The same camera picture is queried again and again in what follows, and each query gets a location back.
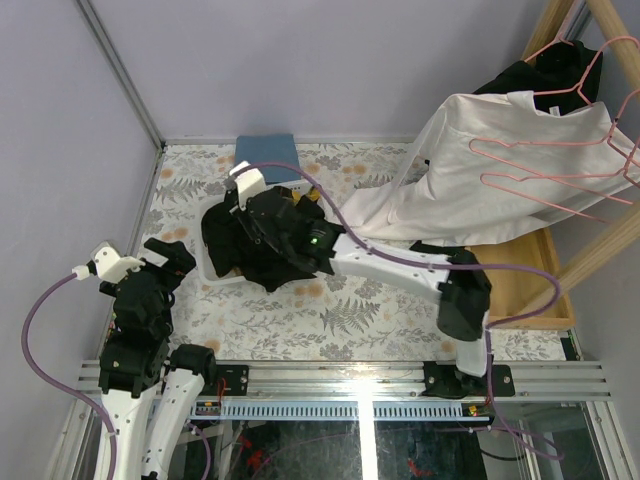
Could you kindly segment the white shirt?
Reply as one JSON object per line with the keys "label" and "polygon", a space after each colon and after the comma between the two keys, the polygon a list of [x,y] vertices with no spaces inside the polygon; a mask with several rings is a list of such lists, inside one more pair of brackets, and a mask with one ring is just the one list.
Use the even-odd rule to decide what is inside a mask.
{"label": "white shirt", "polygon": [[472,246],[500,244],[617,200],[639,178],[634,143],[602,102],[555,115],[531,91],[454,94],[380,187],[359,188],[341,213],[360,236]]}

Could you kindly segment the pink hanger front black shirt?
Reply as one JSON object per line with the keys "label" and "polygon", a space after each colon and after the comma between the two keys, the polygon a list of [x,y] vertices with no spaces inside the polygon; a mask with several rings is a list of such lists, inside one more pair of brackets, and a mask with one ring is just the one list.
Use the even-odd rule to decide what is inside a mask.
{"label": "pink hanger front black shirt", "polygon": [[[563,184],[563,185],[568,185],[568,186],[571,186],[572,188],[576,188],[578,190],[583,190],[583,191],[589,192],[590,191],[589,189],[586,189],[584,187],[578,186],[577,184],[574,184],[574,183],[571,183],[571,182],[567,182],[567,179],[571,180],[571,179],[613,178],[613,177],[616,177],[616,176],[621,176],[622,178],[624,178],[627,182],[629,182],[634,187],[639,187],[639,181],[635,180],[635,178],[630,173],[630,169],[631,168],[634,168],[636,170],[639,169],[639,161],[636,159],[636,151],[639,148],[639,141],[636,141],[635,144],[633,145],[633,147],[629,151],[622,150],[621,148],[619,148],[614,143],[614,135],[615,135],[615,132],[617,131],[619,120],[620,120],[621,116],[624,114],[624,110],[626,109],[627,104],[631,101],[631,99],[633,97],[636,97],[638,95],[639,95],[639,90],[635,89],[625,97],[625,99],[624,99],[619,111],[617,112],[616,116],[614,117],[614,119],[611,122],[610,128],[607,130],[606,134],[602,138],[600,138],[598,140],[588,141],[588,142],[533,142],[533,141],[518,141],[518,142],[515,142],[515,143],[505,143],[505,142],[503,142],[501,140],[497,140],[497,139],[477,137],[477,138],[473,138],[469,142],[469,149],[474,153],[481,154],[481,155],[483,155],[485,157],[494,159],[494,160],[502,162],[502,163],[506,163],[508,165],[511,165],[514,168],[518,168],[520,170],[524,170],[524,171],[529,172],[529,173],[532,174],[532,176],[523,177],[523,178],[520,178],[520,179],[518,179],[516,177],[513,178],[513,177],[510,177],[509,175],[507,175],[507,178],[509,178],[509,177],[513,178],[517,182],[524,182],[524,181],[531,180],[531,179],[543,179],[543,180],[550,180],[550,181],[553,181],[553,182],[556,182],[556,183],[560,183],[560,184]],[[618,170],[611,171],[609,173],[598,173],[598,174],[590,173],[590,174],[571,174],[571,175],[544,175],[539,171],[525,168],[520,163],[513,163],[513,162],[510,162],[510,161],[507,161],[507,160],[503,159],[502,157],[495,156],[493,154],[489,154],[488,152],[485,152],[483,150],[479,150],[474,145],[474,143],[476,143],[476,142],[493,143],[493,144],[500,145],[501,147],[504,147],[504,148],[514,148],[514,147],[520,147],[520,146],[525,146],[525,147],[557,147],[557,148],[587,148],[587,147],[592,147],[592,146],[595,146],[595,145],[605,144],[610,149],[612,149],[614,152],[616,152],[619,156],[621,156],[624,159],[624,163]],[[599,196],[603,196],[605,198],[612,199],[612,196],[610,196],[610,195],[605,195],[605,194],[602,194],[602,193],[598,193],[598,192],[596,192],[594,190],[591,190],[590,192],[594,193],[596,195],[599,195]]]}

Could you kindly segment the pink hanger of white shirt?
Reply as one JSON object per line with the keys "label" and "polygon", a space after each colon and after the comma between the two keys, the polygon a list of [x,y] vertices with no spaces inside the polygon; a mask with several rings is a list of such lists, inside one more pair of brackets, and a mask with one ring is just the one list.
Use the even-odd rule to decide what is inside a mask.
{"label": "pink hanger of white shirt", "polygon": [[610,49],[619,62],[619,70],[630,87],[639,90],[639,40],[629,35],[615,36],[606,41],[598,51],[586,48],[581,41],[560,40],[544,47],[532,63],[523,65],[531,70],[533,78],[524,89],[532,90],[537,97],[553,97],[540,100],[536,105],[558,105],[568,113],[596,101],[604,51]]}

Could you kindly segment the pink wire hanger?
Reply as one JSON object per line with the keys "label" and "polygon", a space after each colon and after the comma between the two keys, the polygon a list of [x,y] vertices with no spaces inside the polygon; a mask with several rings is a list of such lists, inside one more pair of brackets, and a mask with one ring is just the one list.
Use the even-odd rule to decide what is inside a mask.
{"label": "pink wire hanger", "polygon": [[582,217],[599,223],[608,223],[606,217],[594,216],[589,209],[601,202],[608,202],[629,207],[632,202],[621,196],[631,187],[634,187],[621,176],[613,178],[594,179],[567,179],[567,182],[577,184],[586,189],[612,196],[612,199],[596,195],[590,191],[578,190],[568,185],[563,185],[550,180],[531,179],[517,182],[518,179],[532,176],[531,173],[522,171],[520,175],[514,173],[483,173],[480,181],[487,187],[502,191],[522,198],[527,202],[529,215],[546,222],[558,223],[571,216]]}

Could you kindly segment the yellow plaid shirt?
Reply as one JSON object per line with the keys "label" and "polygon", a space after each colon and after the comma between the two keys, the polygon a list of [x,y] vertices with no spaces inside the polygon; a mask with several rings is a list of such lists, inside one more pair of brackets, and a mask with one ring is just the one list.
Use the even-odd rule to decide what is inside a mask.
{"label": "yellow plaid shirt", "polygon": [[294,205],[301,201],[317,203],[321,195],[315,187],[309,188],[283,188],[284,197],[289,199]]}

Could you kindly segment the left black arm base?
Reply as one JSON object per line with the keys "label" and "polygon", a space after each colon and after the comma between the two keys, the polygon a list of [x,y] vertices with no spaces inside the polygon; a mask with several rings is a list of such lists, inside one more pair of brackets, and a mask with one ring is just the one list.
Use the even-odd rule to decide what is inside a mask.
{"label": "left black arm base", "polygon": [[212,385],[202,391],[208,397],[243,397],[247,395],[250,367],[241,364],[219,364],[217,376]]}

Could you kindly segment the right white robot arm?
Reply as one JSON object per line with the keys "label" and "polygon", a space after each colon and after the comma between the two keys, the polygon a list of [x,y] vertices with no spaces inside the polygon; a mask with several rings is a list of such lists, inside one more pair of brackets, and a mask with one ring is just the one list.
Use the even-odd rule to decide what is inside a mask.
{"label": "right white robot arm", "polygon": [[275,189],[252,197],[231,190],[223,204],[243,231],[243,274],[259,272],[282,283],[317,273],[357,276],[424,297],[438,307],[438,329],[456,342],[458,387],[474,395],[490,385],[485,326],[491,283],[473,254],[355,241],[344,227]]}

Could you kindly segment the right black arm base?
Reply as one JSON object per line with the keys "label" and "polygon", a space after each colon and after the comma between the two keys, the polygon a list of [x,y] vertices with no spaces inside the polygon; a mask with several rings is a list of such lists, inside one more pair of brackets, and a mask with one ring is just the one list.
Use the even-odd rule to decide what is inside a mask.
{"label": "right black arm base", "polygon": [[423,396],[446,400],[462,400],[466,397],[489,397],[489,388],[498,398],[514,397],[515,386],[512,371],[507,365],[493,365],[482,377],[462,373],[454,364],[429,361],[423,363]]}

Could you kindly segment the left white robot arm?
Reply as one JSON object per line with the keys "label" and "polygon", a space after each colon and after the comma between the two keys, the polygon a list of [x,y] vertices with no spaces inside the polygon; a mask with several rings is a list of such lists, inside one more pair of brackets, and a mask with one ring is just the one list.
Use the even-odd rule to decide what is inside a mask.
{"label": "left white robot arm", "polygon": [[180,242],[151,238],[148,258],[121,255],[109,242],[93,252],[102,293],[113,297],[114,331],[99,359],[101,431],[97,479],[165,479],[199,394],[219,381],[212,349],[170,349],[175,290],[196,267]]}

